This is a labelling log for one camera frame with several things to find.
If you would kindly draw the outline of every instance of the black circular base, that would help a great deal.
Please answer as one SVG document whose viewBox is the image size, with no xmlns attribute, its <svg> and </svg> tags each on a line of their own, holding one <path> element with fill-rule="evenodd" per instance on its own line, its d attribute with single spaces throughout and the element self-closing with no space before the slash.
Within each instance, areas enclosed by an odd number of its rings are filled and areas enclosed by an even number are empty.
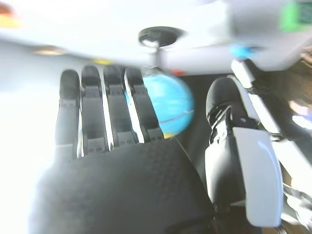
<svg viewBox="0 0 312 234">
<path fill-rule="evenodd" d="M 167 46 L 175 43 L 182 35 L 182 30 L 172 27 L 151 27 L 145 28 L 138 34 L 139 42 L 148 47 L 154 47 L 153 42 L 158 42 L 158 46 Z"/>
</svg>

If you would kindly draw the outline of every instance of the globe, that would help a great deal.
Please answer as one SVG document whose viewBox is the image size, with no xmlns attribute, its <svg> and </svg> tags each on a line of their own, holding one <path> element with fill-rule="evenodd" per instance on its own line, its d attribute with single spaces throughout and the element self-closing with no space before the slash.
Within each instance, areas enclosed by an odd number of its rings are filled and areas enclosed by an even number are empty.
<svg viewBox="0 0 312 234">
<path fill-rule="evenodd" d="M 179 78 L 154 74 L 143 77 L 158 122 L 165 138 L 181 133 L 191 122 L 194 99 L 189 87 Z"/>
</svg>

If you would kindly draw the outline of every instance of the green object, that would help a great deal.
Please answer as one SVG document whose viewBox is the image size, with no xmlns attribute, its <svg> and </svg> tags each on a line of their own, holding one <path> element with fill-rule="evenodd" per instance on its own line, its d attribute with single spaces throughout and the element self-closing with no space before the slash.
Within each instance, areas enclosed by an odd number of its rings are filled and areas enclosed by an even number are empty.
<svg viewBox="0 0 312 234">
<path fill-rule="evenodd" d="M 312 23 L 312 2 L 288 2 L 281 12 L 280 28 L 285 32 L 304 30 Z"/>
</svg>

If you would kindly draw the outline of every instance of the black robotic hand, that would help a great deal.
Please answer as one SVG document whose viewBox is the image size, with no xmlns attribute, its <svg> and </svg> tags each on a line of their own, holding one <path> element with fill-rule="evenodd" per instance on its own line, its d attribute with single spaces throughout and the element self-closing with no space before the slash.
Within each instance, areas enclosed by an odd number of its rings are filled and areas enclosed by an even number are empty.
<svg viewBox="0 0 312 234">
<path fill-rule="evenodd" d="M 179 142 L 163 139 L 140 71 L 103 74 L 104 85 L 92 66 L 81 82 L 73 70 L 61 76 L 55 163 L 38 184 L 29 233 L 214 233 L 208 194 Z"/>
</svg>

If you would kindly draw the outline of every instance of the blue ball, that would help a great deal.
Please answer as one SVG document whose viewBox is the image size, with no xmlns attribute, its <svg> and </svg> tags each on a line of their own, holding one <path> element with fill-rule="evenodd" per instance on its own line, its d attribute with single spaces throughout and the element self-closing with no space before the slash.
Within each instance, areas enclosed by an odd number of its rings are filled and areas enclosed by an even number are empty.
<svg viewBox="0 0 312 234">
<path fill-rule="evenodd" d="M 144 76 L 143 81 L 165 137 L 181 133 L 191 122 L 194 112 L 189 87 L 182 80 L 167 75 Z"/>
</svg>

